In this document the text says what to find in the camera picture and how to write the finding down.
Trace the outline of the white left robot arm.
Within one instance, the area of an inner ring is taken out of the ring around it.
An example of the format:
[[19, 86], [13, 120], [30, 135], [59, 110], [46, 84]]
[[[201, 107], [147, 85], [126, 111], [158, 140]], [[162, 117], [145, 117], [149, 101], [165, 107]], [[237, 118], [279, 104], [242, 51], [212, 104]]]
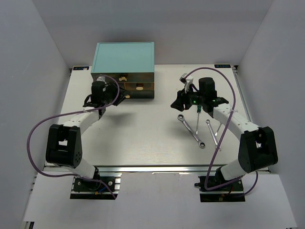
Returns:
[[46, 161], [84, 177], [89, 190], [98, 189], [101, 184], [99, 171], [83, 158], [81, 135], [101, 119], [107, 106], [119, 105], [129, 94], [114, 82], [93, 82], [91, 94], [84, 100], [83, 111], [67, 122], [49, 128]]

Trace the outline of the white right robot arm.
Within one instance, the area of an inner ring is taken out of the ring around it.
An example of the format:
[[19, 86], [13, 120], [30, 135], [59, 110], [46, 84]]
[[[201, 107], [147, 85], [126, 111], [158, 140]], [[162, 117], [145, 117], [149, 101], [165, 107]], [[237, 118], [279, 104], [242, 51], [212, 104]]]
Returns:
[[223, 125], [239, 140], [238, 158], [217, 169], [215, 184], [227, 190], [233, 179], [278, 162], [275, 135], [270, 127], [259, 127], [234, 111], [229, 102], [217, 96], [215, 82], [211, 77], [199, 79], [199, 89], [193, 87], [193, 79], [180, 78], [184, 89], [178, 91], [171, 108], [188, 110], [199, 105], [208, 115]]

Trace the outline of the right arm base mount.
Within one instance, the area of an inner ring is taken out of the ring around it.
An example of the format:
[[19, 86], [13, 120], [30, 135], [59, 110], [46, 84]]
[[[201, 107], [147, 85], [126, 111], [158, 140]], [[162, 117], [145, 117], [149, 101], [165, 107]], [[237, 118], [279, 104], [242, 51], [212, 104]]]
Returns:
[[240, 179], [227, 186], [209, 191], [204, 187], [205, 178], [206, 176], [198, 177], [199, 181], [194, 184], [199, 189], [202, 203], [245, 202], [244, 187]]

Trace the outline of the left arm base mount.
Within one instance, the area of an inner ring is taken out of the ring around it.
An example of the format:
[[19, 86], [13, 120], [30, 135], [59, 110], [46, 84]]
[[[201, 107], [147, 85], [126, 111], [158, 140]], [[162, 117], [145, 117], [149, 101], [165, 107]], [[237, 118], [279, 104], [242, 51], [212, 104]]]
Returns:
[[70, 199], [80, 200], [114, 200], [120, 190], [121, 174], [101, 172], [100, 180], [104, 183], [90, 182], [79, 177], [73, 179]]

